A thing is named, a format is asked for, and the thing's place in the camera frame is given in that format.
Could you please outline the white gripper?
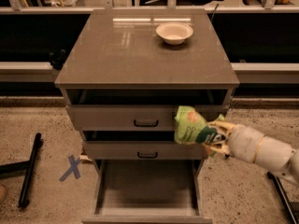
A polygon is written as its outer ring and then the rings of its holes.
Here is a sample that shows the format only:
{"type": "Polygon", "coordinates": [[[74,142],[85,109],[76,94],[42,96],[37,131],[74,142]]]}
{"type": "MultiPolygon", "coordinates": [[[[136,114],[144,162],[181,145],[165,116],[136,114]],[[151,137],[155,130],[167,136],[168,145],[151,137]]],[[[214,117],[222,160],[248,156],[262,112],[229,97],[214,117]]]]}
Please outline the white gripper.
{"type": "Polygon", "coordinates": [[[233,123],[214,120],[208,123],[209,126],[216,128],[220,133],[228,134],[228,145],[226,143],[206,144],[203,147],[206,154],[214,157],[217,153],[224,156],[235,157],[238,160],[254,163],[258,147],[261,144],[264,134],[244,125],[234,125],[233,123]]]}

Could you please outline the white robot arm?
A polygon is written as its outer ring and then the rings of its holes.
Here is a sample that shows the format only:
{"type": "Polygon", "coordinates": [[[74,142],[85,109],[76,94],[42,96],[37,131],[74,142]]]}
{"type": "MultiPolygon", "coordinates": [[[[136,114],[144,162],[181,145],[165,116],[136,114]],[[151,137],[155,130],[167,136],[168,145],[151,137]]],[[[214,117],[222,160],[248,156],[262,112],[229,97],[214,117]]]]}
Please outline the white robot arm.
{"type": "Polygon", "coordinates": [[[272,175],[299,186],[298,149],[242,124],[216,120],[209,122],[207,127],[216,129],[225,137],[207,144],[211,150],[256,164],[272,175]]]}

